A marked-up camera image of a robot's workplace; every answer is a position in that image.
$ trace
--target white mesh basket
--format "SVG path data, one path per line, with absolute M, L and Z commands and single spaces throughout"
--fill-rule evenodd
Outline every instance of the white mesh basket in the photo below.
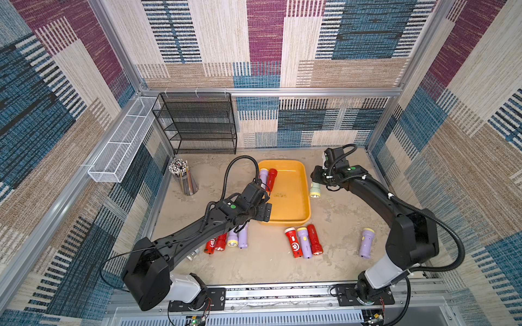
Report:
M 134 102 L 89 169 L 94 181 L 120 183 L 123 180 L 154 121 L 152 108 L 155 106 L 159 109 L 156 98 L 140 97 Z

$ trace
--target red flashlight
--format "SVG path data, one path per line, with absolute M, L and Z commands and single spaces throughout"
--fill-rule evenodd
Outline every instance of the red flashlight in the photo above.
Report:
M 266 180 L 266 186 L 268 188 L 268 191 L 274 190 L 274 182 L 276 181 L 277 177 L 277 170 L 274 168 L 271 168 L 268 171 L 268 179 Z
M 319 237 L 317 236 L 317 231 L 315 230 L 315 226 L 310 224 L 306 227 L 308 229 L 308 237 L 310 238 L 310 244 L 312 245 L 312 253 L 314 255 L 320 255 L 323 253 L 323 247 L 319 243 Z
M 227 246 L 227 234 L 222 234 L 218 237 L 218 239 L 216 240 L 216 246 L 215 246 L 215 250 L 217 251 L 223 251 L 225 250 L 225 247 Z
M 301 250 L 301 247 L 299 246 L 299 241 L 297 240 L 297 233 L 295 232 L 294 227 L 289 227 L 284 231 L 284 233 L 287 235 L 288 240 L 290 241 L 290 248 L 292 248 L 292 251 L 294 253 L 294 258 L 299 258 L 303 256 L 303 251 Z
M 205 250 L 203 250 L 203 252 L 207 253 L 209 255 L 212 255 L 214 253 L 215 246 L 216 246 L 216 239 L 210 239 L 209 242 L 207 242 L 207 245 L 205 246 Z

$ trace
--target orange plastic tray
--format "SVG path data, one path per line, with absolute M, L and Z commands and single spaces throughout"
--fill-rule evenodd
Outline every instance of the orange plastic tray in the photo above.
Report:
M 310 219 L 310 197 L 308 182 L 303 163 L 294 160 L 264 160 L 259 168 L 277 170 L 274 190 L 269 203 L 272 213 L 269 222 L 260 222 L 276 226 L 299 226 Z

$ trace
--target striped fabric wall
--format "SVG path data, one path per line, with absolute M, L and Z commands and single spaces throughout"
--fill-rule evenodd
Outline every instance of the striped fabric wall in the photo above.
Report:
M 0 0 L 0 273 L 133 93 L 87 0 Z M 124 182 L 89 184 L 2 326 L 99 324 L 100 260 L 141 236 L 167 155 L 151 129 Z
M 149 88 L 306 88 L 397 86 L 436 0 L 105 3 Z M 233 99 L 238 147 L 364 145 L 372 100 Z
M 441 273 L 468 325 L 522 325 L 522 2 L 457 0 L 372 151 L 461 236 Z M 456 257 L 440 232 L 433 265 Z
M 0 0 L 0 272 L 133 92 L 87 0 Z
M 169 158 L 159 132 L 151 126 L 121 183 L 89 183 L 0 316 L 0 325 L 101 323 L 113 289 L 98 270 L 105 259 L 132 250 L 143 237 Z M 124 257 L 109 262 L 105 279 L 123 286 L 125 262 Z

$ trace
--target metal bracket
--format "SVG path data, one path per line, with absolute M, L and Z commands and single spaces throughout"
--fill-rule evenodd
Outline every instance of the metal bracket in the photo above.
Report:
M 227 298 L 227 289 L 224 287 L 213 287 L 207 289 L 207 297 L 210 298 L 210 310 L 211 311 L 222 311 L 225 309 L 225 300 Z M 190 311 L 188 308 L 189 304 L 186 304 L 182 301 L 170 301 L 169 302 L 169 312 L 185 312 Z M 205 311 L 207 308 L 207 304 L 203 304 L 203 306 L 197 311 Z
M 357 300 L 357 293 L 355 292 L 355 283 L 351 284 L 337 284 L 335 285 L 335 292 L 337 294 L 337 301 L 341 307 L 360 306 L 361 303 Z M 391 291 L 383 292 L 381 298 L 385 305 L 394 305 L 395 299 Z

